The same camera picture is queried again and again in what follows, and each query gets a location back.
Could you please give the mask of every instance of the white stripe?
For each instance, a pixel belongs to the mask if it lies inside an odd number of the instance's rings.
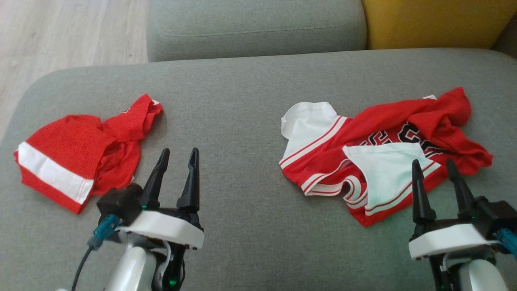
[[[348,177],[346,177],[346,181],[350,184],[350,191],[354,190],[354,192],[352,193],[352,196],[350,198],[348,198],[348,199],[345,198],[347,195],[350,194],[350,192],[348,192],[345,195],[345,197],[343,197],[343,200],[345,200],[346,205],[352,209],[357,209],[357,208],[361,208],[361,207],[365,206],[368,203],[368,197],[365,197],[368,195],[368,189],[366,189],[364,191],[364,193],[362,193],[362,195],[361,195],[361,192],[362,192],[361,182],[359,182],[359,179],[356,176],[348,176]]]
[[[333,129],[330,131],[330,132],[327,132],[326,134],[323,135],[323,138],[321,138],[320,140],[318,140],[317,142],[311,144],[310,146],[306,147],[305,149],[303,149],[302,151],[300,151],[299,153],[297,153],[296,155],[294,156],[291,156],[291,157],[288,157],[286,159],[283,159],[280,161],[280,167],[283,169],[285,167],[287,167],[288,165],[292,164],[294,161],[296,161],[297,159],[303,157],[304,155],[308,154],[309,152],[311,152],[312,150],[314,150],[315,148],[321,146],[323,143],[325,143],[327,140],[331,139],[334,135],[336,135],[336,133],[339,131],[339,129],[341,129],[341,126],[343,126],[343,124],[345,123],[345,121],[347,120],[348,118],[346,117],[339,117],[338,118],[338,121],[336,122],[335,126],[333,126]]]
[[[318,185],[312,187],[311,192],[314,192],[314,191],[317,191],[317,192],[336,192],[336,191],[340,191],[341,188],[343,187],[343,182],[338,183],[338,184],[332,184],[332,185],[329,185],[329,184],[318,184]],[[324,193],[314,193],[314,195],[327,196]]]
[[[361,200],[361,202],[359,202],[358,204],[346,204],[349,208],[352,208],[352,209],[357,209],[357,208],[361,208],[363,206],[365,206],[367,203],[368,203],[368,197],[366,198],[363,198],[364,196],[367,195],[367,191],[365,191],[361,197],[359,197],[359,200]]]
[[[83,204],[94,185],[93,180],[65,169],[25,141],[18,146],[18,162],[38,179],[79,204]]]
[[[432,172],[436,171],[439,167],[440,167],[440,164],[434,162],[429,168],[427,168],[423,172],[424,177],[429,176],[429,174],[431,174]],[[376,207],[374,205],[374,206],[372,206],[372,209],[365,208],[365,214],[370,216],[370,215],[374,215],[374,214],[376,214],[378,212],[381,212],[381,211],[384,211],[384,210],[388,210],[388,209],[398,205],[400,202],[402,202],[402,200],[404,200],[412,191],[413,191],[413,187],[412,187],[412,185],[410,183],[409,187],[406,189],[406,191],[404,191],[402,193],[402,195],[400,195],[400,197],[398,197],[397,199],[395,199],[394,201],[392,201],[391,203],[386,204],[386,205],[382,205],[382,206],[379,206],[379,207]]]
[[[341,166],[347,162],[348,159],[344,159],[342,160],[340,163],[339,163],[339,166],[332,172],[330,173],[316,173],[314,175],[312,175],[309,179],[307,179],[302,185],[301,185],[301,189],[303,191],[303,193],[306,195],[306,196],[312,196],[312,195],[318,195],[318,194],[311,194],[310,192],[312,191],[312,189],[321,181],[323,180],[324,178],[334,174],[335,172],[337,172],[339,169],[341,169]]]
[[[346,202],[357,201],[357,199],[359,199],[359,196],[361,196],[361,191],[362,191],[362,189],[361,189],[361,182],[359,182],[359,179],[356,176],[348,176],[348,177],[345,178],[345,181],[348,182],[348,184],[350,185],[350,191],[345,194],[343,199]],[[352,191],[354,191],[352,196],[350,196],[349,198],[345,199],[345,197],[350,195],[350,193]]]

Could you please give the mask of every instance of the yellow cushion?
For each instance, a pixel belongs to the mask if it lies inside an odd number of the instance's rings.
[[[490,48],[517,0],[362,0],[368,48]]]

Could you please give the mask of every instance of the blue cable connector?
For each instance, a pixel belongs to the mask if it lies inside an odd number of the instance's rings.
[[[115,230],[119,226],[118,217],[110,214],[104,218],[104,220],[97,226],[94,230],[94,235],[90,240],[88,240],[88,246],[92,248],[94,251],[98,250],[104,240],[106,240],[110,235],[115,233]]]
[[[511,230],[501,229],[497,234],[497,240],[517,259],[517,236]]]

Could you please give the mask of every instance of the black cable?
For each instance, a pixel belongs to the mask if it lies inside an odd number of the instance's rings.
[[[183,285],[183,281],[185,280],[185,261],[183,261],[183,275],[181,276],[181,284]]]
[[[83,259],[81,260],[81,263],[79,264],[79,267],[77,267],[77,271],[75,272],[75,278],[73,279],[72,283],[72,289],[70,291],[75,291],[75,288],[77,287],[77,281],[79,281],[79,275],[81,274],[81,270],[83,269],[84,263],[86,262],[86,259],[90,255],[90,253],[93,251],[93,247],[90,246],[86,253],[83,256]]]

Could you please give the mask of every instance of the gray sofa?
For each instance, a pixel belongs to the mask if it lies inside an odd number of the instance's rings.
[[[361,0],[150,1],[150,62],[363,50]]]
[[[396,100],[463,86],[473,114],[466,135],[494,154],[468,183],[475,195],[517,206],[517,61],[488,50],[412,49],[172,61],[52,73],[21,100],[0,144],[2,290],[69,288],[99,216],[92,199],[76,216],[20,183],[12,153],[64,114],[103,119],[149,93],[165,114],[142,142],[135,173],[144,183],[160,151],[171,149],[162,204],[173,205],[192,147],[201,152],[205,244],[186,256],[184,290],[431,290],[426,261],[412,261],[411,210],[369,228],[341,197],[305,197],[281,173],[280,117],[299,101],[328,101],[354,116]],[[430,193],[439,217],[456,213],[453,187]],[[92,253],[79,290],[101,290],[124,247]],[[499,257],[509,284],[514,259]]]

